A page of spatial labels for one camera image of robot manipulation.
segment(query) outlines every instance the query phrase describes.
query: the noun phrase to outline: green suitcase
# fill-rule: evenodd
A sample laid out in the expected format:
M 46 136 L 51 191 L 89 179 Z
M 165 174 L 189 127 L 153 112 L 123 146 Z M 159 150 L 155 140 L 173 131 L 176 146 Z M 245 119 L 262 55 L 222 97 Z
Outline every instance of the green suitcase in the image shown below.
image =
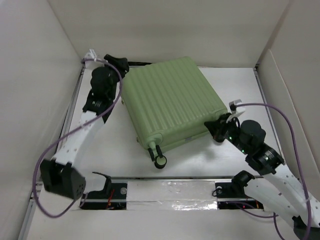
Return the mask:
M 157 168 L 163 153 L 208 133 L 227 108 L 190 57 L 130 69 L 121 95 L 137 133 Z

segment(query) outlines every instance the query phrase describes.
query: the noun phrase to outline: white cable connector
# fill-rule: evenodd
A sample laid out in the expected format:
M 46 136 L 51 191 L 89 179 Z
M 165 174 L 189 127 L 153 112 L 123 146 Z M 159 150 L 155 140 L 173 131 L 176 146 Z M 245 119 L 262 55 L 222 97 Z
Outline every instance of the white cable connector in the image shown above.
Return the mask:
M 85 68 L 88 69 L 91 66 L 96 65 L 96 63 L 94 63 L 94 62 L 97 62 L 97 58 L 98 58 L 98 56 L 97 56 L 95 50 L 90 48 L 89 51 L 84 55 L 84 59 L 85 60 L 86 59 L 93 59 L 93 61 L 86 61 L 84 63 L 85 64 Z
M 230 122 L 233 118 L 238 118 L 241 114 L 243 114 L 246 111 L 246 108 L 243 106 L 238 106 L 235 110 L 231 109 L 232 105 L 237 106 L 237 104 L 239 104 L 239 103 L 242 103 L 242 101 L 240 99 L 229 102 L 231 115 L 226 120 L 227 123 Z

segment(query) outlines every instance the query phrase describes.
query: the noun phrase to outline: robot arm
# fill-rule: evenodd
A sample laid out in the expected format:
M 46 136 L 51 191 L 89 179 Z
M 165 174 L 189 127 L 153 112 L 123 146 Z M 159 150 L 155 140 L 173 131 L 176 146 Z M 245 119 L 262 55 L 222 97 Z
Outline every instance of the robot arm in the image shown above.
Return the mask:
M 248 172 L 242 171 L 232 180 L 235 188 L 242 188 L 247 196 L 259 200 L 279 214 L 295 234 L 302 239 L 308 224 L 308 209 L 303 186 L 293 175 L 284 159 L 270 146 L 264 143 L 266 132 L 253 120 L 245 120 L 240 125 L 236 118 L 244 110 L 237 111 L 238 102 L 231 102 L 232 113 L 227 113 L 217 121 L 205 122 L 213 139 L 219 143 L 227 139 L 243 154 L 249 166 L 263 178 L 273 184 L 281 193 L 259 188 L 257 179 Z M 311 205 L 311 233 L 309 239 L 320 239 L 320 204 L 309 193 Z
M 122 78 L 129 71 L 126 58 L 115 58 L 107 54 L 104 59 L 120 72 Z M 44 159 L 40 165 L 46 191 L 74 201 L 79 199 L 85 190 L 88 191 L 86 179 L 79 172 L 81 158 L 95 134 L 106 123 L 111 111 L 95 121 L 91 122 L 91 120 L 112 106 L 118 81 L 116 71 L 109 66 L 100 66 L 92 71 L 91 90 L 78 122 L 81 129 L 72 134 L 51 159 Z M 103 176 L 107 178 L 105 183 L 107 184 L 110 179 L 106 175 Z

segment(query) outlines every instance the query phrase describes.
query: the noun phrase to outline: cable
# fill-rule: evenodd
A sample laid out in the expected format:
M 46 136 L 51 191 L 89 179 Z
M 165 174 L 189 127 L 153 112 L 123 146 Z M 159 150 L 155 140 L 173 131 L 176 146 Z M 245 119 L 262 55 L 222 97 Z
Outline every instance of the cable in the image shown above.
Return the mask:
M 108 207 L 111 205 L 110 201 L 111 201 L 111 199 L 112 199 L 112 197 L 113 197 L 113 195 L 114 195 L 114 192 L 115 192 L 115 190 L 112 189 L 111 195 L 110 195 L 110 197 L 108 198 L 108 203 L 107 203 L 107 205 L 106 205 L 106 209 L 108 209 Z
M 241 205 L 245 205 L 251 209 L 255 209 L 253 206 L 251 206 L 250 204 L 246 203 L 246 202 L 241 202 L 241 201 L 228 201 L 229 204 L 235 204 L 237 206 L 237 208 L 239 208 L 240 210 L 244 211 L 245 213 L 251 215 L 251 216 L 254 216 L 254 217 L 257 217 L 257 218 L 260 218 L 260 219 L 272 219 L 273 216 L 261 216 L 261 215 L 257 215 L 257 214 L 254 214 L 252 212 L 249 212 L 245 209 L 243 209 L 242 207 L 239 206 L 239 204 Z
M 89 192 L 87 192 L 87 193 L 85 194 L 83 201 L 79 204 L 79 208 L 81 208 L 81 207 L 85 204 L 85 202 L 86 202 L 86 200 L 87 200 L 87 198 L 88 198 L 88 195 L 89 195 Z
M 306 208 L 307 208 L 307 211 L 308 211 L 308 221 L 307 221 L 306 231 L 305 231 L 305 234 L 304 234 L 303 239 L 302 239 L 302 240 L 307 240 L 309 238 L 310 230 L 311 230 L 311 221 L 312 221 L 311 204 L 310 204 L 310 201 L 309 201 L 309 193 L 308 193 L 305 177 L 303 175 L 301 162 L 300 162 L 300 159 L 299 159 L 299 154 L 298 154 L 298 150 L 297 150 L 297 143 L 296 143 L 294 129 L 293 129 L 289 119 L 284 114 L 284 112 L 282 112 L 279 108 L 277 108 L 277 107 L 275 107 L 273 105 L 270 105 L 270 104 L 266 104 L 266 103 L 242 103 L 242 104 L 238 104 L 236 106 L 237 107 L 264 106 L 264 107 L 267 107 L 267 108 L 270 108 L 270 109 L 274 109 L 274 110 L 276 110 L 278 113 L 280 113 L 282 115 L 282 117 L 285 119 L 286 123 L 288 124 L 290 132 L 291 132 L 296 164 L 298 166 L 298 171 L 299 171 L 299 175 L 300 175 L 300 179 L 301 179 L 301 183 L 302 183 L 302 188 L 303 188 L 304 196 L 305 196 L 305 199 L 306 199 Z
M 75 132 L 79 131 L 80 129 L 82 129 L 83 127 L 93 123 L 94 121 L 98 120 L 99 118 L 101 118 L 102 116 L 106 115 L 108 112 L 110 112 L 114 106 L 116 105 L 116 103 L 118 102 L 120 96 L 121 96 L 121 93 L 122 93 L 122 89 L 123 89 L 123 80 L 122 80 L 122 77 L 121 77 L 121 74 L 120 72 L 113 66 L 111 65 L 110 63 L 108 63 L 106 60 L 102 60 L 102 59 L 94 59 L 94 58 L 86 58 L 86 59 L 82 59 L 81 60 L 81 63 L 85 63 L 85 62 L 88 62 L 88 61 L 96 61 L 96 62 L 99 62 L 99 63 L 103 63 L 107 66 L 109 66 L 110 68 L 112 68 L 113 70 L 115 70 L 115 72 L 118 74 L 118 77 L 119 77 L 119 81 L 120 81 L 120 90 L 119 90 L 119 93 L 118 95 L 116 96 L 113 104 L 108 107 L 107 110 L 105 110 L 103 113 L 99 114 L 98 116 L 94 117 L 93 119 L 89 120 L 88 122 L 86 122 L 85 124 L 81 125 L 81 126 L 78 126 L 76 127 L 75 129 L 73 129 L 72 131 L 68 132 L 67 134 L 63 135 L 62 137 L 60 137 L 58 140 L 56 140 L 54 143 L 52 143 L 47 149 L 45 149 L 43 151 L 43 153 L 40 155 L 39 159 L 37 160 L 36 164 L 35 164 L 35 167 L 34 167 L 34 171 L 33 171 L 33 176 L 32 176 L 32 193 L 33 193 L 33 198 L 34 198 L 34 201 L 36 203 L 36 205 L 39 207 L 40 211 L 46 215 L 47 217 L 49 218 L 52 218 L 52 219 L 56 219 L 56 218 L 59 218 L 61 217 L 62 215 L 64 215 L 71 207 L 73 204 L 75 204 L 75 200 L 61 213 L 57 214 L 57 215 L 53 215 L 51 213 L 49 213 L 43 206 L 42 204 L 40 203 L 39 201 L 39 196 L 38 196 L 38 193 L 37 193 L 37 190 L 36 190 L 36 183 L 37 183 L 37 175 L 38 175 L 38 171 L 39 171 L 39 167 L 40 167 L 40 164 L 41 162 L 43 161 L 45 155 L 49 152 L 50 149 L 54 148 L 59 142 L 61 142 L 63 139 L 67 138 L 68 136 L 70 136 L 71 134 L 74 134 Z
M 280 233 L 280 231 L 279 231 L 279 228 L 278 228 L 278 225 L 277 225 L 276 214 L 275 214 L 275 213 L 273 213 L 273 222 L 274 222 L 274 227 L 275 227 L 276 233 L 279 235 L 279 237 L 280 237 L 281 240 L 285 240 L 284 237 L 281 235 L 281 233 Z

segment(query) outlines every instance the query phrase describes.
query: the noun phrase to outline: white wall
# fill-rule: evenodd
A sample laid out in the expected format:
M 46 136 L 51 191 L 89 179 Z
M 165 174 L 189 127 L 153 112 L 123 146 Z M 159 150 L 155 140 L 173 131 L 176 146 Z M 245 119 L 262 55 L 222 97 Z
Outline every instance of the white wall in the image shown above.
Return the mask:
M 16 240 L 81 64 L 46 0 L 0 0 L 0 239 Z
M 308 186 L 320 198 L 320 1 L 293 0 L 259 68 L 267 101 L 285 110 L 294 124 Z M 272 115 L 286 160 L 297 174 L 290 132 Z
M 288 0 L 49 0 L 80 56 L 254 67 Z

